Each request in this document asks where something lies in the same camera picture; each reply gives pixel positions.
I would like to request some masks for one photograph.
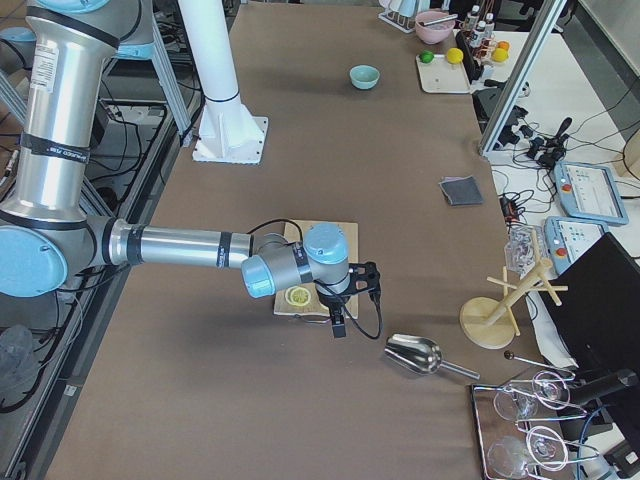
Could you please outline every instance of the black clamp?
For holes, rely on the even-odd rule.
[[[350,263],[349,286],[339,294],[325,294],[318,292],[320,303],[329,309],[331,330],[334,338],[347,336],[344,321],[344,309],[349,298],[368,292],[372,302],[380,301],[380,272],[374,262]]]

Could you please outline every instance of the lemon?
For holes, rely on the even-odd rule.
[[[491,55],[491,59],[498,63],[504,62],[507,58],[509,58],[509,53],[504,48],[496,48]]]
[[[462,50],[460,50],[459,48],[450,48],[447,51],[447,54],[446,54],[447,62],[453,65],[460,63],[463,58],[464,58],[464,54],[462,53]]]
[[[291,287],[284,293],[284,299],[294,307],[304,307],[311,302],[311,292],[304,287]]]

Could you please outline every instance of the blue joint cap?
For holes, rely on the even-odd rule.
[[[116,53],[116,58],[121,60],[151,60],[155,51],[153,43],[147,43],[144,45],[120,44],[118,52]]]
[[[29,43],[36,41],[36,34],[25,27],[9,27],[0,31],[0,38],[10,42]]]
[[[309,258],[325,265],[335,265],[349,258],[349,244],[335,223],[314,225],[305,235],[302,245]]]
[[[253,298],[266,297],[276,293],[273,275],[259,255],[247,258],[242,265],[242,278],[249,295]]]
[[[89,13],[109,2],[110,0],[38,0],[44,8],[58,13]]]
[[[0,292],[37,297],[58,288],[67,278],[67,262],[53,243],[24,227],[0,227]]]

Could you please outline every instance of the metal scoop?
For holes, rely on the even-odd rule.
[[[428,338],[396,333],[387,339],[384,353],[396,363],[420,375],[436,373],[442,367],[474,380],[480,379],[479,373],[443,360],[438,344]]]

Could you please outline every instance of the lemon slice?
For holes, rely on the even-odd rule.
[[[284,292],[284,299],[294,307],[305,307],[311,302],[311,292],[304,287],[290,287]]]

